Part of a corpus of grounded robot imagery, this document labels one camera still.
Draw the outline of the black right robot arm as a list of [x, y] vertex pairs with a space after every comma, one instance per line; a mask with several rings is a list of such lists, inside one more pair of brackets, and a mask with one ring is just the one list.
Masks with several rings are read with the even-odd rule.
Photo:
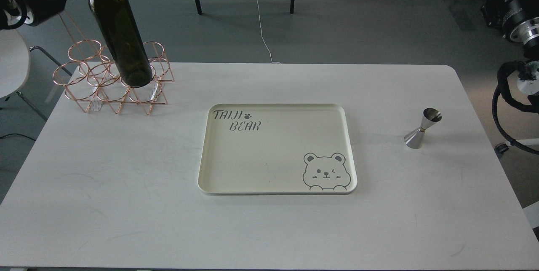
[[538, 139], [515, 139], [501, 126], [499, 99], [523, 113], [538, 113], [538, 0], [485, 0], [481, 7], [488, 27], [501, 31], [504, 39], [522, 47], [523, 58], [504, 62], [497, 70], [497, 86], [491, 102], [491, 114], [505, 141], [495, 146], [497, 154], [509, 148], [538, 154]]

